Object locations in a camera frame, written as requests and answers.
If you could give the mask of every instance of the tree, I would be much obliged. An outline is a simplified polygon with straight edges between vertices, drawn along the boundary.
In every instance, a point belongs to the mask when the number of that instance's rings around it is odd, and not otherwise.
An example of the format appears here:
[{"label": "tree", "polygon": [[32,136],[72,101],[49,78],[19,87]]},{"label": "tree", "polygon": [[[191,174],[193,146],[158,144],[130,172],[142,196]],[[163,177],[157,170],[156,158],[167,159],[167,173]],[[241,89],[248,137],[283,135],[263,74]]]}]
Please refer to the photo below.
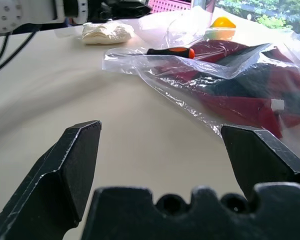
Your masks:
[{"label": "tree", "polygon": [[216,3],[227,12],[272,29],[293,29],[300,33],[300,0],[219,0]]}]

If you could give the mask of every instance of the orange and black handle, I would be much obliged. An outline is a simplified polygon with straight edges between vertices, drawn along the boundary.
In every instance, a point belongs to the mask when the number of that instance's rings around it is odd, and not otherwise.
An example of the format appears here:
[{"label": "orange and black handle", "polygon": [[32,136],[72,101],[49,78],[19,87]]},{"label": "orange and black handle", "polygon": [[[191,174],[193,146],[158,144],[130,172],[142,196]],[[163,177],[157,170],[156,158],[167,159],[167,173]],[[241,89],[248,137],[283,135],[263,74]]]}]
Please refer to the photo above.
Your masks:
[{"label": "orange and black handle", "polygon": [[179,57],[184,57],[188,59],[195,58],[195,51],[192,48],[187,47],[171,47],[167,49],[152,49],[150,48],[147,52],[147,55],[174,55]]}]

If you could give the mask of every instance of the pink basket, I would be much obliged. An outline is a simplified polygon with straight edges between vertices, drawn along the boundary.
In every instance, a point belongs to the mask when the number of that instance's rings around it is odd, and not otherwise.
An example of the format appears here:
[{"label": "pink basket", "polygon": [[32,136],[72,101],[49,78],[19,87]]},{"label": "pink basket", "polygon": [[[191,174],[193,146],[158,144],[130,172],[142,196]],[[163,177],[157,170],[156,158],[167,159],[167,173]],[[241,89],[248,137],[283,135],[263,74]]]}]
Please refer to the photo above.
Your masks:
[{"label": "pink basket", "polygon": [[191,8],[190,2],[179,0],[149,0],[148,5],[152,8],[151,13],[160,13]]}]

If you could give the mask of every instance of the white cloth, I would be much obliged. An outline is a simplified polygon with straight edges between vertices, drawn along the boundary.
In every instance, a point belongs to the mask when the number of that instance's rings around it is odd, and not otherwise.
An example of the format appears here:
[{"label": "white cloth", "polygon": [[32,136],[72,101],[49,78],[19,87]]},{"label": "white cloth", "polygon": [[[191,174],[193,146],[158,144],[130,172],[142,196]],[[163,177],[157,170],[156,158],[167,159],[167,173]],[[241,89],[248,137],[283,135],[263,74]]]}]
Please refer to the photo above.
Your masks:
[{"label": "white cloth", "polygon": [[132,26],[117,21],[86,23],[83,25],[82,41],[85,44],[118,44],[127,42],[133,33]]}]

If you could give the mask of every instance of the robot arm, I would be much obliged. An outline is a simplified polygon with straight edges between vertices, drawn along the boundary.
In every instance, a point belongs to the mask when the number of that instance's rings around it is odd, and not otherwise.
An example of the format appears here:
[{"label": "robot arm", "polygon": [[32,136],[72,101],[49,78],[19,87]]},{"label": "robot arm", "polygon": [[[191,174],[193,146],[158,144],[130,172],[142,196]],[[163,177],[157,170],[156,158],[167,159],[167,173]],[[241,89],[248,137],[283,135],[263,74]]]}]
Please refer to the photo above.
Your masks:
[{"label": "robot arm", "polygon": [[88,18],[88,0],[0,0],[0,33],[24,24],[63,23],[71,17],[77,24]]}]

